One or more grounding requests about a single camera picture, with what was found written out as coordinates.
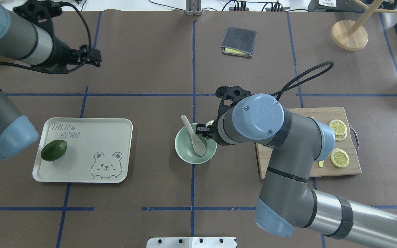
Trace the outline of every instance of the white spoon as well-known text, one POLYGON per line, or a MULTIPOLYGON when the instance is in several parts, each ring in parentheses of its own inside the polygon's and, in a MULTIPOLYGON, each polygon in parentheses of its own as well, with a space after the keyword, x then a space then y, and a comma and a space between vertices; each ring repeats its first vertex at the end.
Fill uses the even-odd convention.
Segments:
POLYGON ((191 124, 189 124, 188 118, 186 118, 186 115, 181 116, 183 124, 185 125, 186 129, 189 132, 189 135, 191 136, 192 140, 192 147, 194 148, 195 153, 199 155, 200 157, 206 154, 206 147, 202 143, 202 141, 197 137, 197 135, 194 133, 192 130, 191 124))

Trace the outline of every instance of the round wooden base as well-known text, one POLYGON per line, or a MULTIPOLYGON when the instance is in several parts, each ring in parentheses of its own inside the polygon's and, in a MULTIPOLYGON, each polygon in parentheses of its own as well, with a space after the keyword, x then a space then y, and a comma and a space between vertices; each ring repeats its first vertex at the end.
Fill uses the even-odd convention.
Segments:
POLYGON ((347 31, 353 26, 355 22, 352 20, 342 20, 335 23, 330 30, 330 35, 335 44, 345 50, 358 51, 365 47, 368 41, 367 31, 363 26, 349 35, 347 31))

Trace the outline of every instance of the white bracket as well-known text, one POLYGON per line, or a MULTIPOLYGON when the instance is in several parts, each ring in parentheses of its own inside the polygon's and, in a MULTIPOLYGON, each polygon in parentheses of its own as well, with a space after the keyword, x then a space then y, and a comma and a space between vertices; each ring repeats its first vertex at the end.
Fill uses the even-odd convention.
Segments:
POLYGON ((187 16, 202 15, 202 0, 186 0, 185 12, 187 16))
POLYGON ((235 237, 150 238, 146 248, 237 248, 235 237))

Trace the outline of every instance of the brown table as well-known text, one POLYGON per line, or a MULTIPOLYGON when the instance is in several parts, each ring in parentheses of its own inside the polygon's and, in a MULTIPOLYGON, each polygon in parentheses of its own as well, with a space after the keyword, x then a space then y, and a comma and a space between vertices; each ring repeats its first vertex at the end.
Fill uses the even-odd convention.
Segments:
MULTIPOLYGON (((189 236, 233 236, 242 248, 360 247, 305 229, 281 238, 258 228, 262 181, 253 144, 219 146, 202 165, 183 162, 174 150, 181 114, 201 123, 215 119, 219 99, 209 94, 217 87, 273 93, 296 73, 334 61, 331 71, 286 92, 281 103, 344 107, 359 135, 362 174, 317 178, 309 187, 397 213, 397 15, 374 14, 364 24, 367 46, 340 49, 330 27, 358 15, 85 12, 101 68, 42 75, 0 66, 0 87, 39 132, 51 117, 134 124, 128 176, 119 184, 36 182, 38 142, 0 161, 0 248, 137 248, 150 237, 189 236), (252 59, 222 55, 229 25, 258 32, 252 59)), ((54 22, 71 47, 87 43, 75 13, 54 22)))

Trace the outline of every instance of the robotic arm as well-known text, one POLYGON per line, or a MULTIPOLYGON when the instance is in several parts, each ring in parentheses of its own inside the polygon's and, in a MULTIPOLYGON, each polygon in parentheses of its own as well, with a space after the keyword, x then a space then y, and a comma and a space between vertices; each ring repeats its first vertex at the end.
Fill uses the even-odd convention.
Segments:
POLYGON ((274 149, 255 210, 266 232, 290 237, 295 227, 375 248, 397 248, 397 215, 307 188, 312 163, 335 147, 332 129, 283 108, 268 94, 221 86, 218 117, 196 133, 223 146, 256 142, 274 149), (230 106, 224 105, 231 100, 230 106))
MULTIPOLYGON (((7 11, 0 5, 0 57, 11 58, 31 65, 0 63, 47 74, 66 74, 84 64, 99 67, 100 52, 89 44, 79 50, 71 49, 54 35, 52 17, 62 13, 66 2, 28 0, 24 5, 7 11), (67 65, 77 67, 67 70, 67 65)), ((38 132, 0 89, 0 159, 7 160, 38 139, 38 132)))

